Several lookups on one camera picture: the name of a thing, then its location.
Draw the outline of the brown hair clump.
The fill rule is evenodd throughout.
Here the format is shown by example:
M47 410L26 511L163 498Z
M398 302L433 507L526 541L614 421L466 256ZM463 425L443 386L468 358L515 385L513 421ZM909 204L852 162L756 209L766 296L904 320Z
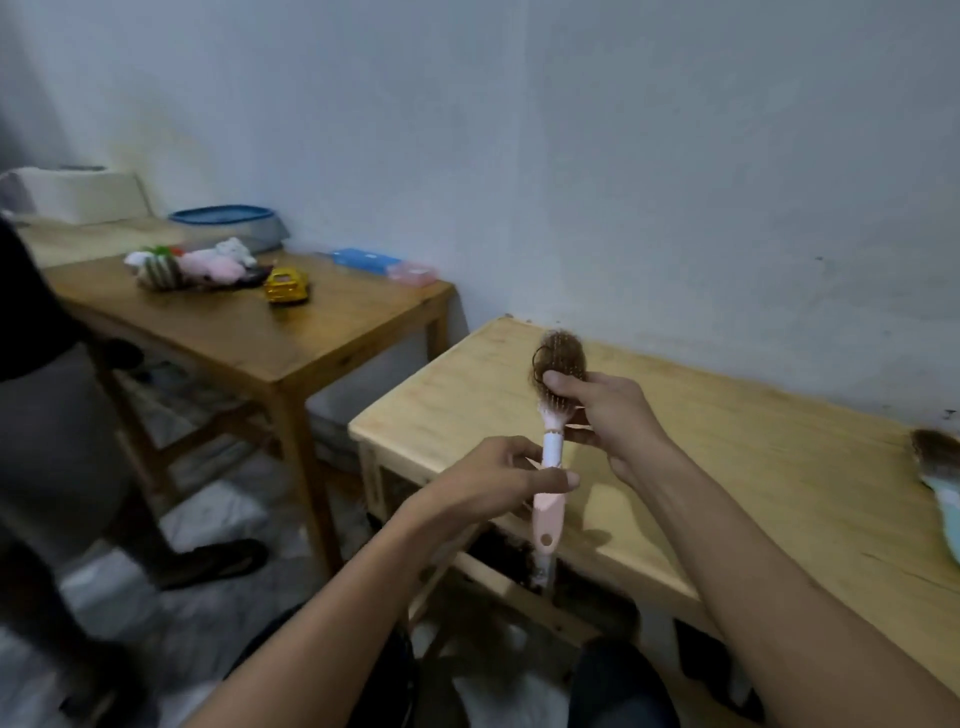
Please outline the brown hair clump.
M587 358L581 339L563 329L546 331L539 339L531 361L530 383L537 394L550 392L544 383L544 374L553 371L584 382L587 377Z

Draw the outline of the pink plastic box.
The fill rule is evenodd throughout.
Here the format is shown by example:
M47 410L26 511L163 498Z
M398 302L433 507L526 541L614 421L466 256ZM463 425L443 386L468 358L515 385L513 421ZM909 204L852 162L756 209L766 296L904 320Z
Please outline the pink plastic box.
M402 260L387 268L387 278L400 285L423 288L438 282L437 271L421 263Z

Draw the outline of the person's left forearm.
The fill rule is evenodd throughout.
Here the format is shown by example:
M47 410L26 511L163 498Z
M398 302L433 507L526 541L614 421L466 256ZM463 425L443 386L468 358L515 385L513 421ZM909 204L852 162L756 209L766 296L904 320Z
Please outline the person's left forearm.
M182 728L345 728L420 572L466 527L408 501Z

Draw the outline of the pink plush toy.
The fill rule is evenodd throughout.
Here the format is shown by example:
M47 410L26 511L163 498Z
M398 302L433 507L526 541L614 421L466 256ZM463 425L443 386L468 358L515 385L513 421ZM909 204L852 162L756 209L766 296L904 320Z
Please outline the pink plush toy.
M215 249L188 251L176 262L186 282L195 286L231 287L247 274L242 263Z

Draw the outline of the light wooden table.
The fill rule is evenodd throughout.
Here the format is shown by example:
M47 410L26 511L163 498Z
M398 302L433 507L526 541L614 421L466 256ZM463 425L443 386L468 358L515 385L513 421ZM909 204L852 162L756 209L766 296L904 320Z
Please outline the light wooden table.
M378 469L424 485L480 440L544 427L530 383L545 331L489 321L348 425ZM811 578L960 696L960 566L910 428L762 384L585 341L590 369L639 382L668 434ZM568 443L582 482L556 556L581 575L718 636L666 536L599 450Z

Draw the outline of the person's right hand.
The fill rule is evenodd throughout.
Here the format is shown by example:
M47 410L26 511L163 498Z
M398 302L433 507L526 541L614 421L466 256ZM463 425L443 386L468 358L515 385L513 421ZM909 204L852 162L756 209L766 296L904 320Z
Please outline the person's right hand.
M576 406L570 425L590 426L604 441L613 473L635 491L649 483L657 468L677 452L636 381L600 371L586 380L549 370L543 382Z

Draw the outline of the white plush toy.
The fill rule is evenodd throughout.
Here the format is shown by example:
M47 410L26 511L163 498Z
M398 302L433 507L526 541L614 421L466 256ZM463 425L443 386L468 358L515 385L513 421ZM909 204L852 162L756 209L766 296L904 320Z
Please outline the white plush toy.
M229 258L246 269L256 268L258 261L239 237L230 237L213 246L218 256Z

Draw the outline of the yellow toy car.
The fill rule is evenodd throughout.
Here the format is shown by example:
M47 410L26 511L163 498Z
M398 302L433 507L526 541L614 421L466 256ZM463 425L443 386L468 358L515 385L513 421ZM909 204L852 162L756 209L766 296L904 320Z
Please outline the yellow toy car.
M274 266L262 287L266 301L272 307L299 306L310 300L308 276L297 268Z

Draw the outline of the striped plush toy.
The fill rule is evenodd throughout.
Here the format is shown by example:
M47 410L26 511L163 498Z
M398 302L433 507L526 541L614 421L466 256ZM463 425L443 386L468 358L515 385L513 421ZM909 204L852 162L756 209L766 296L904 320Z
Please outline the striped plush toy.
M185 289L187 278L179 258L172 253L144 252L135 274L138 285L152 292Z

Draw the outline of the pink and white hairbrush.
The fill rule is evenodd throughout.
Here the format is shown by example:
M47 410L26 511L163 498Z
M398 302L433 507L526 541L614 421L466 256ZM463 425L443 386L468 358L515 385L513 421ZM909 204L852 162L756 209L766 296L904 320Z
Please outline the pink and white hairbrush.
M549 390L546 396L537 394L537 411L544 426L541 468L559 469L562 467L566 442L564 430L573 418L576 405L571 399ZM565 494L539 494L534 497L532 529L538 557L548 559L557 550L563 533L566 506Z

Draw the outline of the person's right leg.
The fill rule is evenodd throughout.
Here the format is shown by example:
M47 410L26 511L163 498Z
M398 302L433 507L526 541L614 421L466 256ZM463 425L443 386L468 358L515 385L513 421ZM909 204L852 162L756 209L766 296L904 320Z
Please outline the person's right leg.
M594 637L570 684L566 728L681 728L665 682L630 642Z

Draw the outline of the grey basin with blue lid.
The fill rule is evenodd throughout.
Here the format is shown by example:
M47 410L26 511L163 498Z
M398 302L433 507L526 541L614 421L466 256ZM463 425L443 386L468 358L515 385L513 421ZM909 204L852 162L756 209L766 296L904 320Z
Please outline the grey basin with blue lid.
M210 249L238 238L254 256L281 249L291 234L274 210L253 204L222 204L172 212L185 251Z

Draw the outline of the blue plastic box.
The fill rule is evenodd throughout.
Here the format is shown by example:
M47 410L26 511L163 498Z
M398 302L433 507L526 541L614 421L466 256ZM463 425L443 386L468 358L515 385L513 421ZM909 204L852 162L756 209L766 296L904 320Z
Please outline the blue plastic box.
M391 270L403 262L400 258L356 248L334 249L329 257L342 267L382 277L388 277Z

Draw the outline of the dark wooden table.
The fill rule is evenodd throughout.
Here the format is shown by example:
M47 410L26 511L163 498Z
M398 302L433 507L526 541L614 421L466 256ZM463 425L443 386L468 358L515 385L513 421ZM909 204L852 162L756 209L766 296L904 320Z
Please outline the dark wooden table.
M165 506L181 503L171 465L221 435L262 445L286 464L306 511L314 555L332 577L344 563L327 487L332 469L317 457L306 403L417 331L426 333L427 358L438 358L450 346L455 287L446 281L408 287L321 255L281 252L278 264L306 273L309 301L273 307L261 289L151 293L135 283L120 256L44 273L66 308L93 333L162 354L245 400L159 447L102 347L89 346L99 382L119 416L121 441L147 492Z

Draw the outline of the person's left hand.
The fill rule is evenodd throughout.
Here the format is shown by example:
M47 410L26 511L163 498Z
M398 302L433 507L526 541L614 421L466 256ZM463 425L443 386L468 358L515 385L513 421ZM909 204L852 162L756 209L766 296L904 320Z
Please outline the person's left hand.
M533 498L520 498L521 470L542 468L543 449L521 435L483 439L454 465L404 501L391 518L414 539L437 548L467 527L515 510Z

